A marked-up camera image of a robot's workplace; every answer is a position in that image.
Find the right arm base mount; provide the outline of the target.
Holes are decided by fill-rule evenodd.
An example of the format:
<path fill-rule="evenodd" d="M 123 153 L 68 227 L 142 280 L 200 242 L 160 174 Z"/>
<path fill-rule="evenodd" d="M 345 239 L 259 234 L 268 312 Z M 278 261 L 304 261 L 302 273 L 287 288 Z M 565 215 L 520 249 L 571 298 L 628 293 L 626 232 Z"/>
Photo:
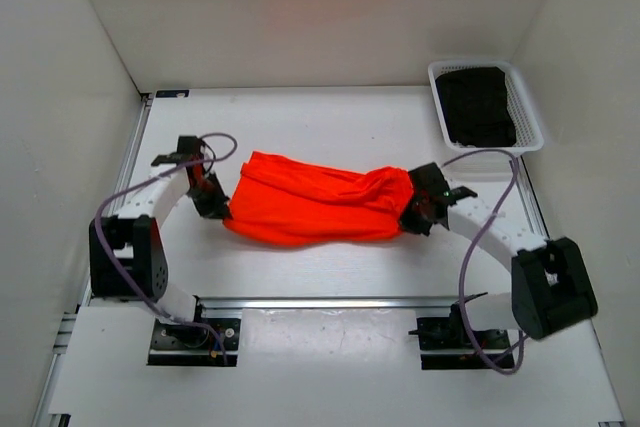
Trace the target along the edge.
<path fill-rule="evenodd" d="M 408 334 L 418 339 L 422 370 L 490 369 L 469 340 L 457 303 L 451 306 L 447 316 L 418 317 L 416 327 Z M 505 353 L 511 347 L 506 331 L 475 331 L 474 336 L 485 355 L 500 369 L 511 370 L 515 367 L 513 352 Z"/>

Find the aluminium rail left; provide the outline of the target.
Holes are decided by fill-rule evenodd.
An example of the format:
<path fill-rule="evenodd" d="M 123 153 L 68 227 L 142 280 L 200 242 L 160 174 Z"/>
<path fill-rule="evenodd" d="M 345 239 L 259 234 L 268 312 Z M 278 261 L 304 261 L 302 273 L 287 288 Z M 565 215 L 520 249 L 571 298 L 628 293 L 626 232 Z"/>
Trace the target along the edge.
<path fill-rule="evenodd" d="M 79 179 L 74 196 L 77 222 L 73 230 L 68 274 L 74 312 L 91 299 L 88 227 L 108 196 L 128 186 L 155 93 L 118 97 L 92 113 L 74 133 L 78 147 L 74 168 Z"/>

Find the aluminium rail front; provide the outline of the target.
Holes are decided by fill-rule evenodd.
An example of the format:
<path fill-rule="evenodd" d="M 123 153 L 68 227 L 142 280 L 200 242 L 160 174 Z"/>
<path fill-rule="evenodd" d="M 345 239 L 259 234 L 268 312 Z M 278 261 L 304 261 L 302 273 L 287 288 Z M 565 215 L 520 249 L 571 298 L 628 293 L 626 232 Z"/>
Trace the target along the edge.
<path fill-rule="evenodd" d="M 289 310 L 289 309 L 444 309 L 454 296 L 403 297 L 205 297 L 200 300 L 209 310 Z"/>

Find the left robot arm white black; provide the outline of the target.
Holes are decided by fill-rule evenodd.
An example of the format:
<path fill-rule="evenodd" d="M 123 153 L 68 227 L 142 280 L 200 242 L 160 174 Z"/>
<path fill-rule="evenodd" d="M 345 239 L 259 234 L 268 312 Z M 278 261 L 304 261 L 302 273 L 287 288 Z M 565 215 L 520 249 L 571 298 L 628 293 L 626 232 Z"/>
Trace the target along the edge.
<path fill-rule="evenodd" d="M 89 225 L 92 294 L 110 301 L 140 301 L 157 319 L 175 325 L 188 347 L 206 342 L 210 324 L 199 298 L 169 281 L 161 227 L 183 198 L 203 219 L 231 217 L 230 198 L 214 164 L 237 149 L 226 133 L 181 136 L 176 149 L 151 162 L 150 176 L 100 204 Z"/>

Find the white plastic basket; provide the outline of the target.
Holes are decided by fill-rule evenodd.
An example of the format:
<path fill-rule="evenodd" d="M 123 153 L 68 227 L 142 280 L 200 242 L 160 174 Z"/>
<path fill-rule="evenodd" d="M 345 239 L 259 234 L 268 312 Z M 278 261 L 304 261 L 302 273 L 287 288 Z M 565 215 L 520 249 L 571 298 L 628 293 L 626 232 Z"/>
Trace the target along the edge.
<path fill-rule="evenodd" d="M 534 102 L 529 95 L 528 88 L 521 73 L 509 62 L 483 58 L 441 60 L 432 62 L 428 67 L 429 85 L 444 138 L 444 144 L 456 155 L 478 150 L 478 147 L 462 146 L 451 140 L 445 122 L 440 94 L 436 87 L 436 81 L 442 75 L 450 72 L 490 67 L 496 67 L 505 74 L 507 111 L 515 126 L 515 145 L 512 147 L 504 147 L 504 150 L 510 152 L 515 157 L 522 156 L 525 153 L 539 151 L 544 146 L 544 137 L 537 122 Z"/>

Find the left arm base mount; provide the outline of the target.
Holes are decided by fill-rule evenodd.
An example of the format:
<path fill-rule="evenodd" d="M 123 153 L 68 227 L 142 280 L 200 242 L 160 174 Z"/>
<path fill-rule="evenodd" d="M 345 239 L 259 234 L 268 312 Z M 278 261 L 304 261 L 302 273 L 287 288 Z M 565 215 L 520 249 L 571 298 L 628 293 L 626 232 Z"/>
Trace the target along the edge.
<path fill-rule="evenodd" d="M 201 322 L 215 330 L 154 322 L 147 364 L 162 367 L 219 367 L 237 365 L 242 319 L 239 311 L 204 310 Z"/>

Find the black shorts in basket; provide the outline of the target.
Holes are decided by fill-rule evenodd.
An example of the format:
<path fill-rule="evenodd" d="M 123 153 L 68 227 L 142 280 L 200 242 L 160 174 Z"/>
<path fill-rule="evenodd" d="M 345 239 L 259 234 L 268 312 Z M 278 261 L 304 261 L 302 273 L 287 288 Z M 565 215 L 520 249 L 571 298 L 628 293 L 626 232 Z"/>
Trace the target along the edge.
<path fill-rule="evenodd" d="M 508 112 L 506 74 L 476 67 L 440 75 L 437 95 L 453 143 L 465 147 L 512 147 L 516 127 Z"/>

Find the small dark label sticker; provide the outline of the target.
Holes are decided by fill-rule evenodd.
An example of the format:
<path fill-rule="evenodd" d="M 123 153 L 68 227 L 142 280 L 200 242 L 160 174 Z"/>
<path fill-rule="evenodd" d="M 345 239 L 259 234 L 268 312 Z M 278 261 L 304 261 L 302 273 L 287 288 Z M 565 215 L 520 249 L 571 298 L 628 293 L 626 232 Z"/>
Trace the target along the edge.
<path fill-rule="evenodd" d="M 189 89 L 175 90 L 158 90 L 155 93 L 156 98 L 187 98 L 190 94 Z"/>

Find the aluminium rail right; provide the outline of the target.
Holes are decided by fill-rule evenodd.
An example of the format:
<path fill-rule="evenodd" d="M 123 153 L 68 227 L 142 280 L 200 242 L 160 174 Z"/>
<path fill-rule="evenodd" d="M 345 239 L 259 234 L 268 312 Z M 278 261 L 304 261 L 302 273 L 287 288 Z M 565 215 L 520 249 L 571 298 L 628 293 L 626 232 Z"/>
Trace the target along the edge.
<path fill-rule="evenodd" d="M 518 157 L 511 164 L 516 169 L 515 185 L 531 231 L 550 239 L 549 229 L 524 159 Z"/>

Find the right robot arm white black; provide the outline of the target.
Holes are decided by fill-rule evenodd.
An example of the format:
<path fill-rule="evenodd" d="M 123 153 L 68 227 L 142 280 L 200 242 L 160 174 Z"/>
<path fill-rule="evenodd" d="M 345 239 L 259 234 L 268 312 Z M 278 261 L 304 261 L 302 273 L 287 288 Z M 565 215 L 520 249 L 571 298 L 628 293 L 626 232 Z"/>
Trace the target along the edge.
<path fill-rule="evenodd" d="M 449 334 L 470 347 L 487 330 L 520 330 L 545 339 L 597 315 L 599 306 L 576 242 L 532 233 L 500 216 L 476 192 L 452 187 L 435 163 L 409 172 L 414 193 L 400 217 L 406 232 L 427 236 L 439 225 L 471 242 L 459 274 L 459 300 Z M 466 273 L 476 249 L 489 254 L 510 274 L 501 294 L 464 293 Z"/>

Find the aluminium rail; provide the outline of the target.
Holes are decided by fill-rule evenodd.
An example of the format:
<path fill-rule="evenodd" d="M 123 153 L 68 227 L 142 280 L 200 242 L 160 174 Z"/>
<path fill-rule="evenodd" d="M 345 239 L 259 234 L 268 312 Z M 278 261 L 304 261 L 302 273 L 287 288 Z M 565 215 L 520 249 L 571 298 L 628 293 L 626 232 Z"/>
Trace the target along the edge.
<path fill-rule="evenodd" d="M 118 97 L 92 113 L 74 133 L 78 147 L 74 168 L 79 179 L 74 196 L 77 222 L 73 230 L 68 274 L 74 312 L 91 299 L 88 227 L 108 196 L 128 186 L 155 93 Z"/>
<path fill-rule="evenodd" d="M 531 231 L 550 239 L 549 229 L 524 159 L 518 157 L 511 164 L 516 169 L 515 185 Z"/>
<path fill-rule="evenodd" d="M 444 309 L 454 296 L 403 297 L 205 297 L 200 300 L 209 310 L 289 310 L 289 309 Z"/>

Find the orange shorts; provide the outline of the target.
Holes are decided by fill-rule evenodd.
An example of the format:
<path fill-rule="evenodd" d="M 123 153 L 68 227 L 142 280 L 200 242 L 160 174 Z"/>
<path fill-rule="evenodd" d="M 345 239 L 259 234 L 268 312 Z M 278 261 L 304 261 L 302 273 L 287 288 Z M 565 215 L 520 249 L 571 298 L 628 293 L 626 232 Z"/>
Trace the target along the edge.
<path fill-rule="evenodd" d="M 226 229 L 276 247 L 380 242 L 402 233 L 414 193 L 397 167 L 358 173 L 255 151 L 241 168 Z"/>

